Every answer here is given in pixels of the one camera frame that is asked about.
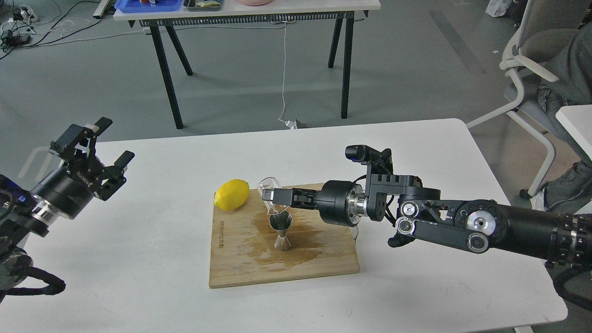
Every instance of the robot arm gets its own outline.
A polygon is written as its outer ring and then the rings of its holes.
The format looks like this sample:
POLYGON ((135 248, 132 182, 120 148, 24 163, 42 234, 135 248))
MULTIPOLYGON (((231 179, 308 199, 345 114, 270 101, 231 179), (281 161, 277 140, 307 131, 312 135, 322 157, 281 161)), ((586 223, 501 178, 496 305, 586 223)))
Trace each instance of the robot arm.
POLYGON ((50 144, 50 153, 63 162, 31 191, 0 175, 0 302, 7 294, 57 294, 66 287, 61 279, 33 267, 18 245, 29 232, 45 237, 59 216, 74 219, 93 197, 107 200, 125 184, 124 171, 134 153, 125 151, 112 166, 95 156, 96 137, 111 124, 105 117, 85 127, 72 124, 50 144), (48 286, 16 288, 27 277, 48 286))
MULTIPOLYGON (((391 151, 367 146, 349 146, 346 157, 367 166, 366 187, 356 182, 326 182, 320 191, 294 188, 264 190, 262 197, 274 204, 317 209, 326 222, 356 226, 362 216, 387 218, 396 229, 388 240, 391 247, 421 239, 476 254, 498 248, 518 254, 569 264, 569 276, 589 271, 592 264, 592 219, 505 206, 493 200, 441 200, 440 191, 424 188, 420 178, 395 175, 391 151), (396 215, 390 212, 388 196, 398 196, 396 215)), ((554 281, 559 295, 592 310, 589 300, 578 299, 563 288, 567 278, 554 281)))

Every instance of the gray floor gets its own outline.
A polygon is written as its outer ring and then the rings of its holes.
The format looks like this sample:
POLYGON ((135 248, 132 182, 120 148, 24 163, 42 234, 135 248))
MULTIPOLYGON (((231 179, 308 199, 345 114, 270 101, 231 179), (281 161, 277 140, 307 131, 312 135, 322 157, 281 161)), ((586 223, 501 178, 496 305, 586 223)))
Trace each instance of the gray floor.
MULTIPOLYGON (((58 3, 65 13, 76 1, 58 3)), ((336 67, 326 67, 333 23, 288 25, 285 119, 299 119, 307 127, 441 118, 466 122, 505 104, 502 92, 509 79, 498 63, 515 28, 508 18, 485 14, 487 3, 383 1, 382 10, 357 22, 346 120, 339 117, 342 45, 336 67)), ((27 5, 41 17, 39 24, 59 13, 49 1, 30 0, 27 5)), ((85 20, 95 22, 95 7, 80 4, 68 18, 76 29, 87 27, 85 20)), ((52 24, 37 31, 44 34, 52 24)), ((136 24, 130 29, 107 17, 64 41, 135 30, 141 28, 136 24)), ((55 31, 46 40, 61 33, 55 31)), ((1 172, 31 188, 42 156, 18 178, 31 151, 47 146, 71 123, 93 123, 101 116, 114 121, 100 137, 103 141, 285 128, 277 120, 282 112, 284 30, 193 28, 178 35, 196 73, 185 75, 165 37, 186 125, 182 130, 175 129, 152 40, 143 33, 16 50, 0 60, 1 172)), ((543 147, 506 116, 480 124, 471 133, 512 204, 529 205, 517 194, 535 176, 544 159, 543 147)), ((567 145, 554 143, 558 156, 549 179, 576 161, 567 145)), ((385 142, 385 148, 404 144, 385 142)), ((575 285, 586 289, 590 282, 582 279, 575 285)), ((568 319, 534 331, 590 331, 592 315, 570 304, 568 308, 568 319)))

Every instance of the chair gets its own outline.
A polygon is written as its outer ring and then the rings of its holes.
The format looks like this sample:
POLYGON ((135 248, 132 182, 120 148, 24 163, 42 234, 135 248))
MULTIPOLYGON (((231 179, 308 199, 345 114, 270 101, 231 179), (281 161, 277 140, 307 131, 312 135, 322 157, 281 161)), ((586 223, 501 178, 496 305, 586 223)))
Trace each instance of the chair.
POLYGON ((524 121, 516 111, 518 109, 524 112, 543 128, 550 128, 550 122, 537 101, 537 88, 541 78, 550 82, 555 82, 559 78, 547 71, 541 63, 553 58, 570 42, 578 31, 577 28, 590 7, 590 2, 529 1, 522 23, 504 49, 500 62, 500 69, 506 71, 506 76, 512 80, 504 92, 504 96, 511 102, 466 124, 470 129, 506 113, 546 147, 547 156, 529 189, 520 191, 521 198, 531 198, 535 195, 555 158, 555 147, 543 133, 524 121), (524 72, 529 72, 530 75, 524 75, 524 72))

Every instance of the lemon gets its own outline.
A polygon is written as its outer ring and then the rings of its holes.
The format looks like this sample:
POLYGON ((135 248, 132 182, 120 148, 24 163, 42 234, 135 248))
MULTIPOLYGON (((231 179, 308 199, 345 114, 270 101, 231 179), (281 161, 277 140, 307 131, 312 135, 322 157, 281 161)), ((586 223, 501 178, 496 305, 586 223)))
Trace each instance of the lemon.
POLYGON ((249 197, 249 183, 240 179, 225 182, 214 195, 214 206, 222 210, 234 210, 249 197))

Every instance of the table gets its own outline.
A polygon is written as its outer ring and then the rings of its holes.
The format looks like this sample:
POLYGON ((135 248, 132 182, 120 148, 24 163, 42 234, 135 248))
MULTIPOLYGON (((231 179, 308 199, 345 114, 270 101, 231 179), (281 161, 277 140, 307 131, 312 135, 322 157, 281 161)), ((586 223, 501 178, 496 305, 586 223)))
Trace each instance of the table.
POLYGON ((150 27, 150 34, 154 42, 156 56, 160 65, 162 78, 165 82, 166 92, 169 98, 170 108, 177 129, 183 128, 183 121, 177 103, 175 89, 170 77, 169 65, 166 61, 165 50, 162 46, 159 27, 164 26, 175 47, 185 72, 193 75, 191 65, 185 56, 181 42, 176 35, 174 25, 202 25, 202 24, 232 24, 232 23, 258 23, 281 21, 305 21, 305 20, 332 20, 335 19, 333 40, 329 53, 328 67, 333 68, 337 45, 341 34, 343 20, 345 24, 345 44, 343 58, 343 86, 341 100, 341 118, 348 117, 349 80, 352 62, 353 23, 355 11, 380 9, 379 0, 274 0, 270 4, 262 6, 247 6, 236 0, 225 0, 222 10, 212 12, 188 11, 181 7, 177 11, 148 12, 148 13, 123 13, 117 11, 113 15, 116 21, 138 20, 142 27, 150 27))
MULTIPOLYGON (((592 156, 592 105, 573 105, 562 107, 557 111, 557 120, 567 132, 582 147, 582 150, 592 156)), ((592 213, 592 202, 579 209, 576 214, 592 213)))
POLYGON ((392 249, 390 223, 369 219, 359 224, 360 273, 208 288, 212 201, 222 183, 354 180, 366 171, 344 156, 354 144, 392 148, 395 173, 420 176, 443 199, 508 204, 457 119, 102 142, 103 163, 126 149, 136 154, 127 184, 76 220, 58 219, 46 238, 29 237, 36 266, 64 279, 66 290, 7 296, 2 330, 447 333, 566 317, 540 259, 422 241, 392 249))

